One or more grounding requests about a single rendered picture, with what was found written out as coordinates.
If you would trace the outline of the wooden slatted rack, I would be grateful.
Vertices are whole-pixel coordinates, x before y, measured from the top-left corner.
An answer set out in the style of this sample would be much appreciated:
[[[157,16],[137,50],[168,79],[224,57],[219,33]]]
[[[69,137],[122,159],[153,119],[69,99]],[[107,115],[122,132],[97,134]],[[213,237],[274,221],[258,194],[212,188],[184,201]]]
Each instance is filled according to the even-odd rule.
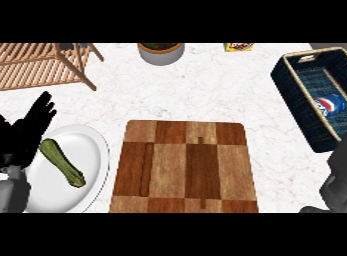
[[[104,60],[92,43],[0,43],[0,91],[69,83],[97,90],[85,73],[91,53]]]

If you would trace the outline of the brown checkered cutting board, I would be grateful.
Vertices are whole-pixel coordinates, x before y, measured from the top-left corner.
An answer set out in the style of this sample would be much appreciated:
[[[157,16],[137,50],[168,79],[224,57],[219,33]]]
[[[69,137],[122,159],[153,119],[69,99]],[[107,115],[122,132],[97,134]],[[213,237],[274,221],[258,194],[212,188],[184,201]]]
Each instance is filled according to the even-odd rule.
[[[256,213],[244,126],[132,120],[126,126],[110,210]]]

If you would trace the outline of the blue soda can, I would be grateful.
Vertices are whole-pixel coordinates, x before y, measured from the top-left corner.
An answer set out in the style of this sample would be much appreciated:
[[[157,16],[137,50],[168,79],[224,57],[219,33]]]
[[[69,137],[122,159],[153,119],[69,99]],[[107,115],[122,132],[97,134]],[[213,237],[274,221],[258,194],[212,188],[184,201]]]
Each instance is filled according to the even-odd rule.
[[[340,94],[328,94],[315,99],[317,106],[326,117],[337,115],[347,108],[347,102]]]

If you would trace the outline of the grey plant pot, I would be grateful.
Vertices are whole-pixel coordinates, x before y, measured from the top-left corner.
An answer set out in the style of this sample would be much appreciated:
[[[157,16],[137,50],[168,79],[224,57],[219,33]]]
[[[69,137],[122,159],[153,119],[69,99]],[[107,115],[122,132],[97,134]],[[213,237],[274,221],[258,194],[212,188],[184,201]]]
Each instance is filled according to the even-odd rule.
[[[173,64],[182,57],[185,44],[178,43],[173,47],[165,50],[150,49],[142,43],[138,44],[138,50],[142,59],[147,63],[157,66]]]

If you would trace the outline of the dark blue wicker basket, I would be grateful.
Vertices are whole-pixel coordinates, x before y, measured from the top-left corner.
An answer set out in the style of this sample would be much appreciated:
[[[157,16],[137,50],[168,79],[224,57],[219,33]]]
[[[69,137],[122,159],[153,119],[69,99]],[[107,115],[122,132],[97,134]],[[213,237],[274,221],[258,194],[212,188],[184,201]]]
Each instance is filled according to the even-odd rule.
[[[340,94],[347,102],[347,51],[330,47],[284,54],[271,73],[312,150],[333,151],[347,133],[347,108],[326,117],[315,99]]]

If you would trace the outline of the yellow box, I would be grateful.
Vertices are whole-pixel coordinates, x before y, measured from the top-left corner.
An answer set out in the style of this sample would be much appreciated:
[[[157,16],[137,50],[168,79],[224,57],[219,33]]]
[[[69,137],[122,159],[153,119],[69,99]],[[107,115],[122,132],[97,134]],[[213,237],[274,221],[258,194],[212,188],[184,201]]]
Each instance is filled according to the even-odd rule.
[[[253,43],[225,43],[227,52],[241,52],[253,50]]]

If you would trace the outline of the green zucchini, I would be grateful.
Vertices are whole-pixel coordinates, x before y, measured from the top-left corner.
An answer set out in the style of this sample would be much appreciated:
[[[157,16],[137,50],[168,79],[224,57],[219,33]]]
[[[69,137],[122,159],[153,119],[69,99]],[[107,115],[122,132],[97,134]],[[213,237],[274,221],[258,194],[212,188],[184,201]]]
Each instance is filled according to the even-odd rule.
[[[61,171],[69,184],[76,188],[83,187],[86,185],[85,175],[70,162],[58,142],[46,138],[41,143],[39,150],[52,165]]]

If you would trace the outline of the white oval plate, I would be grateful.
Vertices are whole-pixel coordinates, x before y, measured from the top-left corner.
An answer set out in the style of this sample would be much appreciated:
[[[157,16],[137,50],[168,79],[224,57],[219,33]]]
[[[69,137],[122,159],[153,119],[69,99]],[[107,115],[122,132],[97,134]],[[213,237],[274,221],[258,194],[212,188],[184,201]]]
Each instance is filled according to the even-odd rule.
[[[69,125],[49,132],[26,170],[32,185],[27,213],[82,213],[108,174],[108,146],[100,132]]]

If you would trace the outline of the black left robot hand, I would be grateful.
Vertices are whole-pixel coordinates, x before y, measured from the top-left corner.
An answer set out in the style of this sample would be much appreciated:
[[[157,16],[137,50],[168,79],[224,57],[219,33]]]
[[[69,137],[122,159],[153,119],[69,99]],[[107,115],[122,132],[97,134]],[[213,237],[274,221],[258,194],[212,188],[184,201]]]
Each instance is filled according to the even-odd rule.
[[[26,168],[35,159],[42,135],[57,114],[52,95],[42,93],[24,118],[10,124],[0,114],[0,173],[11,165]]]

